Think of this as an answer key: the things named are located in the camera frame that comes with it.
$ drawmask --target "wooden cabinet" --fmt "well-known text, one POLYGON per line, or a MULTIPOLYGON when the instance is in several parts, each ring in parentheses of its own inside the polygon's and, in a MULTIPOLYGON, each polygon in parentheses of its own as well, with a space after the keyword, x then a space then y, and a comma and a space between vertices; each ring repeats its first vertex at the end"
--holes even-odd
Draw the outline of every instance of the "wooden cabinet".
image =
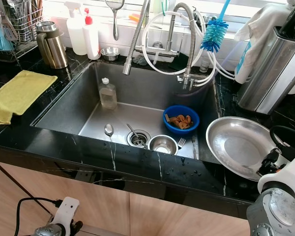
POLYGON ((247 220, 130 194, 131 236, 249 236, 247 220))
MULTIPOLYGON (((71 197, 80 201, 74 216, 83 224, 130 235, 130 195, 128 192, 69 178, 0 163, 0 165, 35 197, 64 199, 71 197)), ((52 214, 57 208, 41 202, 52 214)))
MULTIPOLYGON (((16 226, 16 207, 20 199, 28 198, 17 184, 0 170, 0 236, 12 236, 16 226)), ((35 201, 21 204, 19 235, 31 235, 44 226, 50 214, 35 201)))
MULTIPOLYGON (((246 220, 0 163, 35 197, 80 200, 75 219, 126 236, 248 236, 246 220)), ((52 213, 55 207, 42 204, 52 213)))

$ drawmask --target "metal flexible hose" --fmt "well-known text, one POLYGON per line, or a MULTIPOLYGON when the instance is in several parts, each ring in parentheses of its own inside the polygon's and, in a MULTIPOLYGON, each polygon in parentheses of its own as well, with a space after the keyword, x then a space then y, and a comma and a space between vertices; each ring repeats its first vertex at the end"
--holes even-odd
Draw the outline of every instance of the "metal flexible hose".
POLYGON ((132 58, 132 56, 133 56, 134 48, 137 44, 137 40, 138 40, 138 37, 140 34, 140 30, 141 30, 141 27, 143 24, 143 20, 144 20, 149 2, 150 2, 150 0, 145 0, 142 5, 139 21, 138 21, 136 30, 134 31, 133 38, 131 41, 131 45, 130 45, 130 49, 129 49, 129 53, 128 53, 128 58, 132 58))
MULTIPOLYGON (((194 20, 193 12, 191 8, 187 4, 180 2, 174 7, 173 11, 177 12, 179 8, 183 8, 186 10, 189 17, 189 21, 190 21, 190 31, 191 31, 190 52, 189 52, 189 59, 188 59, 187 68, 186 68, 186 72, 189 71, 190 73, 193 55, 195 51, 195 44, 196 44, 196 25, 195 25, 195 20, 194 20)), ((175 17, 176 16, 172 16, 171 24, 175 22, 175 17)))

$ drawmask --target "dish soap bottle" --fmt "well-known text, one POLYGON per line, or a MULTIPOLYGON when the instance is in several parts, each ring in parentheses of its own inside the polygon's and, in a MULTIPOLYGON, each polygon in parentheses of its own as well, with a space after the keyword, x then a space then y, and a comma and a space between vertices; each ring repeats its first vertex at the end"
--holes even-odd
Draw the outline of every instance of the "dish soap bottle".
POLYGON ((83 26, 85 24, 84 17, 81 13, 81 3, 74 1, 66 1, 64 3, 70 12, 70 18, 67 20, 67 27, 72 44, 72 49, 77 55, 85 55, 87 48, 84 41, 83 26))
POLYGON ((102 82, 99 85, 99 96, 102 107, 113 110, 117 106, 116 87, 109 83, 108 78, 103 78, 102 82))
POLYGON ((89 9, 85 8, 87 16, 85 17, 85 25, 83 26, 83 34, 85 45, 87 47, 88 59, 97 60, 100 58, 98 30, 93 19, 89 16, 89 9))

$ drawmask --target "dish towel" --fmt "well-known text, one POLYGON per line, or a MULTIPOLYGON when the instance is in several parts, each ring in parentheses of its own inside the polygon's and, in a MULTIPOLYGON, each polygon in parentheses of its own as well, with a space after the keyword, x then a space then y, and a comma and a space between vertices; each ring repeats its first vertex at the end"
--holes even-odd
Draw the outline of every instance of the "dish towel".
POLYGON ((57 79, 23 70, 0 88, 0 124, 11 124, 13 114, 22 115, 57 79))
POLYGON ((295 0, 287 2, 286 5, 266 4, 235 34, 236 41, 251 40, 252 46, 246 52, 244 66, 254 64, 273 27, 283 26, 295 5, 295 0))

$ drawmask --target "stainless steel sink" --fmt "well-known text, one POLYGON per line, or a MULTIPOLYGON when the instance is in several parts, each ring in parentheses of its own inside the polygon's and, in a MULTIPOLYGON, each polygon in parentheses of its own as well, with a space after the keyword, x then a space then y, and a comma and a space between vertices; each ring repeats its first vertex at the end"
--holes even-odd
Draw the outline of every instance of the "stainless steel sink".
MULTIPOLYGON (((104 126, 110 123, 114 127, 113 142, 135 146, 134 135, 126 125, 129 123, 146 141, 166 134, 178 142, 181 136, 166 128, 162 115, 164 109, 177 103, 197 107, 199 98, 185 98, 183 93, 174 76, 139 68, 132 68, 131 74, 125 76, 122 65, 93 62, 40 115, 35 126, 109 141, 104 126), (118 106, 115 110, 101 106, 98 84, 104 77, 116 86, 118 106)), ((178 155, 199 159, 198 137, 198 132, 185 136, 187 141, 178 155)))

